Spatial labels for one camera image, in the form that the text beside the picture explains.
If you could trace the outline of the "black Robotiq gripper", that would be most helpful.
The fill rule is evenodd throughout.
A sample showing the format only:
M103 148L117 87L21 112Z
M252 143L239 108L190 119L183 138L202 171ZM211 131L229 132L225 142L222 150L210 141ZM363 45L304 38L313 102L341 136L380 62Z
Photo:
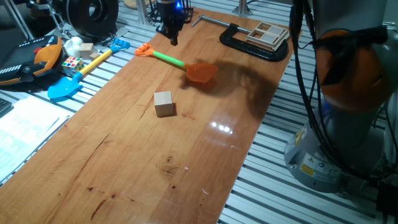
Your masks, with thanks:
M161 26L158 26L157 32L169 35L170 43L177 46L178 35L185 20L183 3L181 0L156 0L156 4L162 23Z

